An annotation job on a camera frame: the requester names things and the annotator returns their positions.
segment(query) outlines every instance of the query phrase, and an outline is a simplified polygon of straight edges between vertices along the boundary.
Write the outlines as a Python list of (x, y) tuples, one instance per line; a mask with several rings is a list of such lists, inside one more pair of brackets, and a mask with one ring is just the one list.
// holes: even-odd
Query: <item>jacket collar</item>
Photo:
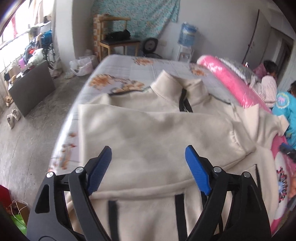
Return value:
[(187, 90), (187, 98), (191, 106), (199, 104), (209, 96), (201, 79), (182, 79), (164, 70), (151, 84), (151, 89), (160, 97), (179, 106), (182, 89)]

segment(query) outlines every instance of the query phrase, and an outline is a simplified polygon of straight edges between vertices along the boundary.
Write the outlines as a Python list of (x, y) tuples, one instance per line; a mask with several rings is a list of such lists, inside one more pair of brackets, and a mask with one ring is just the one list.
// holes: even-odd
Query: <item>table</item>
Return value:
[(17, 108), (26, 116), (38, 103), (55, 90), (46, 61), (35, 66), (22, 78), (9, 85), (8, 91)]

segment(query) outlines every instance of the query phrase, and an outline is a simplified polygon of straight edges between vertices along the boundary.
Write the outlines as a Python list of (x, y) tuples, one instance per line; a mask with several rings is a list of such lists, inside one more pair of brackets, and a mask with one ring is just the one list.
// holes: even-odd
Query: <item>blue shirt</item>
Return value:
[(272, 113), (286, 117), (290, 125), (285, 136), (288, 144), (296, 149), (296, 98), (288, 92), (279, 92)]

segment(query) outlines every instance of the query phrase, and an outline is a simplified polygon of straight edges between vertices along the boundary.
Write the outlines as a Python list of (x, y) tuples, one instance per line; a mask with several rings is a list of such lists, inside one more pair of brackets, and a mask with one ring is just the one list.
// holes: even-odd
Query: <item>silver screw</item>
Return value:
[(249, 172), (244, 172), (244, 177), (249, 178), (251, 174)]
[(220, 167), (214, 167), (214, 172), (219, 173), (219, 172), (221, 172), (221, 171), (222, 171), (222, 169), (221, 169)]
[(47, 178), (50, 178), (50, 177), (52, 177), (53, 175), (54, 175), (53, 172), (48, 172), (48, 173), (46, 174), (46, 177), (47, 177)]
[(77, 167), (77, 168), (75, 169), (75, 172), (76, 172), (76, 173), (81, 173), (81, 172), (83, 172), (83, 167)]

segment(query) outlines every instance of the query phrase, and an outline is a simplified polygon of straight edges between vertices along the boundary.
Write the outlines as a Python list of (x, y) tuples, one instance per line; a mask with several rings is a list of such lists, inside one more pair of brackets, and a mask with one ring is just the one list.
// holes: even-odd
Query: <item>pink blanket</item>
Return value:
[[(198, 59), (197, 64), (203, 65), (209, 69), (234, 95), (244, 108), (259, 104), (261, 108), (271, 112), (265, 103), (244, 83), (244, 81), (227, 66), (225, 66), (219, 59), (213, 56), (204, 55)], [(274, 221), (271, 224), (272, 233), (276, 232), (281, 218), (286, 210), (289, 184), (291, 183), (292, 174), (296, 170), (296, 165), (286, 155), (279, 152), (279, 146), (283, 142), (287, 142), (286, 138), (276, 136), (271, 147), (279, 183), (279, 206), (277, 208)]]

